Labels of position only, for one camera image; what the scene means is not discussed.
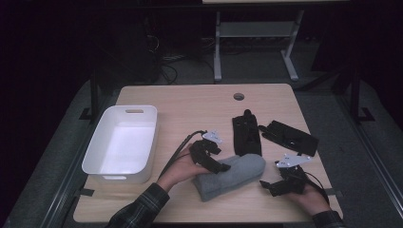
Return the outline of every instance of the cable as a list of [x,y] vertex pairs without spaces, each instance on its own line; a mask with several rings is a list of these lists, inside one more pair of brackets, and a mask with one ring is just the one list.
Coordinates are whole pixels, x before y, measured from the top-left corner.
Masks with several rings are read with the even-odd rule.
[[166,172],[166,170],[175,162],[175,160],[177,159],[179,153],[181,153],[181,151],[183,150],[184,146],[187,145],[187,143],[189,143],[189,141],[193,138],[193,136],[197,135],[197,134],[205,134],[206,131],[195,131],[192,134],[188,135],[186,137],[186,139],[184,139],[184,141],[181,143],[181,145],[178,147],[178,149],[175,151],[175,153],[172,155],[172,157],[169,159],[168,163],[165,165],[165,167],[163,168],[163,171],[161,172],[160,176],[158,177],[158,179]]

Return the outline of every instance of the gray foam object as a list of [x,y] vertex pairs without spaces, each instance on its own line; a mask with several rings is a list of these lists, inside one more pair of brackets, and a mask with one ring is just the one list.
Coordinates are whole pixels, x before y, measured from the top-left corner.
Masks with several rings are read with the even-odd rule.
[[231,168],[218,174],[199,174],[193,179],[201,201],[209,201],[258,180],[266,166],[264,158],[257,154],[246,154],[242,157],[236,155],[218,162],[229,164]]

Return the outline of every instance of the human hand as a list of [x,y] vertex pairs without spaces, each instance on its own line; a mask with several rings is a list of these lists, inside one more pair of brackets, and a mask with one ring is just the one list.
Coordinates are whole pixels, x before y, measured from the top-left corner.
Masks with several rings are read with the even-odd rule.
[[302,207],[310,216],[332,210],[325,198],[323,198],[315,187],[308,183],[305,184],[302,194],[288,193],[284,196]]
[[175,162],[173,162],[166,172],[157,180],[157,183],[166,192],[169,192],[169,190],[179,182],[186,181],[198,174],[210,172],[206,168],[193,163],[189,150],[191,145],[192,143],[188,144],[187,147],[178,154]]

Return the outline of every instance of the sleeve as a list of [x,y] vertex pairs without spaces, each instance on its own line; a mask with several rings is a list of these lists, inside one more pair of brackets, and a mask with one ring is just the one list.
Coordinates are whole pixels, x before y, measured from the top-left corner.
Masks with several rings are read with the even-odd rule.
[[118,211],[106,227],[149,227],[168,200],[168,194],[160,185],[152,183],[134,202]]
[[343,220],[337,211],[325,211],[312,217],[317,228],[345,228]]

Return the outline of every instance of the table top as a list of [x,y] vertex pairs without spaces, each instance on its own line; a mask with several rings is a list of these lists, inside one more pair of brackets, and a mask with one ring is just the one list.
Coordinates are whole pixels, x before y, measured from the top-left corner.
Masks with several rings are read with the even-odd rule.
[[[236,93],[243,94],[244,99],[235,100]],[[159,132],[151,178],[143,184],[104,184],[89,176],[85,189],[94,190],[94,194],[92,197],[80,197],[74,212],[76,221],[109,221],[118,210],[135,200],[157,180],[175,150],[189,134],[197,130],[217,130],[222,138],[223,143],[219,144],[222,151],[212,156],[215,160],[234,156],[232,118],[241,116],[245,109],[250,109],[256,115],[258,124],[267,125],[276,120],[309,132],[289,85],[128,86],[122,89],[117,105],[154,105],[158,109]],[[261,180],[280,181],[275,161],[285,153],[295,152],[262,137],[261,147],[266,160]],[[318,153],[311,162],[301,167],[316,176],[325,188],[331,188]],[[272,197],[258,181],[202,202],[194,184],[187,180],[176,185],[169,196],[170,201],[155,222],[269,223],[311,220],[291,201],[284,197]],[[332,208],[342,215],[336,197],[329,198]]]

